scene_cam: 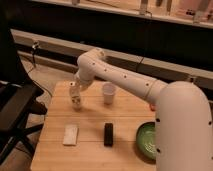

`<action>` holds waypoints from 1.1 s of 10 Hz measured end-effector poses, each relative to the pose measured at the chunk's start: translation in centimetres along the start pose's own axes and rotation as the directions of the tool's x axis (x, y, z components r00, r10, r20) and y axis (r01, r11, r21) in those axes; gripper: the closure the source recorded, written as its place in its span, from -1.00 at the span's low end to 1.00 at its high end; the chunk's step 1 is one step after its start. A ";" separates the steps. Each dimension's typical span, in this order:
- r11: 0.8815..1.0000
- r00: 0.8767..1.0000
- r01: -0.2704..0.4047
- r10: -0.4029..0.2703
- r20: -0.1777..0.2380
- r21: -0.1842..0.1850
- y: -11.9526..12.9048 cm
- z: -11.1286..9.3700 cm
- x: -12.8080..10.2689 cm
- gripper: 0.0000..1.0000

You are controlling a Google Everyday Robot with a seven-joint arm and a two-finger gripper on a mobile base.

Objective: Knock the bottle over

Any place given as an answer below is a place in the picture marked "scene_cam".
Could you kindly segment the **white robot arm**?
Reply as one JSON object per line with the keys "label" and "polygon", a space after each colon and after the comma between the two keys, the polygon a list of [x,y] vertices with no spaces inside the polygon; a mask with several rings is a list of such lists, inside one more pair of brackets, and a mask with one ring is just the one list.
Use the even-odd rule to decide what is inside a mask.
{"label": "white robot arm", "polygon": [[77,59],[85,90],[96,76],[155,106],[156,171],[213,171],[213,115],[204,92],[187,81],[166,83],[110,65],[93,48]]}

